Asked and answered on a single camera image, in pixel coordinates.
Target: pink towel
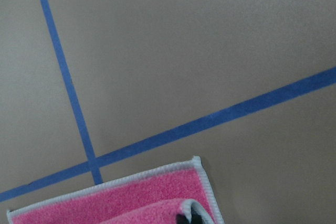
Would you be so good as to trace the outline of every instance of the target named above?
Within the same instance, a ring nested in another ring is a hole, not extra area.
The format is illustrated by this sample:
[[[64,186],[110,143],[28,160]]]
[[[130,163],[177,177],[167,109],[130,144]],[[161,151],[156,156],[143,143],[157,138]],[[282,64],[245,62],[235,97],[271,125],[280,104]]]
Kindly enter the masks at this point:
[[[8,212],[10,224],[223,224],[201,159],[165,165]]]

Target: towel fold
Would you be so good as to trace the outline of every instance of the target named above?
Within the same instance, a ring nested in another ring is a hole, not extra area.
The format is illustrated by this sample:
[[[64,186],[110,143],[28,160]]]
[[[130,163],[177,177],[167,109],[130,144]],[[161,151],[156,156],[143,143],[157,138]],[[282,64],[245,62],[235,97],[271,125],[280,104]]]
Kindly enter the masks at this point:
[[[10,224],[224,224],[199,157],[9,211]]]

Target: pink cloth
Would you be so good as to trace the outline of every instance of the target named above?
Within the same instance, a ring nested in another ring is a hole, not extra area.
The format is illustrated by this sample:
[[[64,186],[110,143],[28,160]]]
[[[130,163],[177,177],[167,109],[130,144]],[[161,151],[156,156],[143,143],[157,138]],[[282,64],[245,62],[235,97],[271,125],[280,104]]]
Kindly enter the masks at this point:
[[[186,199],[198,201],[214,217],[195,167],[140,179],[133,175],[107,188],[99,186],[93,187],[93,192],[83,190],[79,196],[65,196],[56,202],[42,202],[28,210],[9,213],[8,218],[11,224],[130,224],[135,220],[141,224],[173,224],[176,214],[183,213]]]

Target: blue tape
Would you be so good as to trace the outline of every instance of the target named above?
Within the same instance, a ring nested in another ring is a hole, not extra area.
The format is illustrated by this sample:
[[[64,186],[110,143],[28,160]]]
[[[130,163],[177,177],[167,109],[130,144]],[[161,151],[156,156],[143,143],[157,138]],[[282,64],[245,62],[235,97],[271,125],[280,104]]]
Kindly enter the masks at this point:
[[[336,67],[100,156],[97,158],[98,165],[115,163],[334,83]]]
[[[34,182],[31,182],[27,185],[19,186],[14,189],[5,191],[0,194],[0,202],[6,201],[15,197],[18,197],[23,194],[30,193],[32,191],[36,191],[38,189],[41,189],[43,187],[56,184],[58,182],[61,182],[65,179],[69,179],[84,173],[87,173],[90,171],[88,162],[81,163],[79,165],[73,166],[71,168],[67,168],[65,170],[62,170],[60,172],[51,174],[47,177],[38,179]]]
[[[96,185],[101,184],[103,182],[102,177],[99,171],[99,167],[97,165],[96,156],[93,151],[92,143],[90,140],[88,129],[86,127],[84,116],[83,116],[82,110],[79,105],[75,87],[72,84],[70,71],[69,71],[64,53],[63,53],[61,42],[58,37],[57,29],[54,23],[54,19],[52,17],[49,2],[48,0],[40,0],[40,1],[41,1],[41,6],[43,9],[44,16],[47,22],[47,26],[49,29],[51,41],[53,43],[56,57],[58,60],[59,68],[62,73],[64,84],[66,86],[68,96],[70,99],[70,103],[72,106],[72,110],[75,115],[77,127],[79,130],[83,145],[84,145],[86,156],[88,158],[88,163],[89,163],[90,170],[92,172],[93,180]]]
[[[336,83],[336,67],[97,157],[97,164],[99,167],[110,165],[136,154],[149,151],[183,137],[241,118],[276,104],[286,102],[334,83]],[[0,194],[0,202],[89,171],[90,169],[87,162],[82,163],[45,178],[41,178],[29,185],[5,191]]]

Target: microfiber cloth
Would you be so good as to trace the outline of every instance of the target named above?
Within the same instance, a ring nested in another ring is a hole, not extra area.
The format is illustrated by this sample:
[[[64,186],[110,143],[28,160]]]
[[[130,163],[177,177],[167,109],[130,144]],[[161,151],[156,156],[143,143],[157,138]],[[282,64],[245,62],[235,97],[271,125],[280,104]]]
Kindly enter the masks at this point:
[[[201,159],[165,165],[8,211],[10,224],[224,224]]]

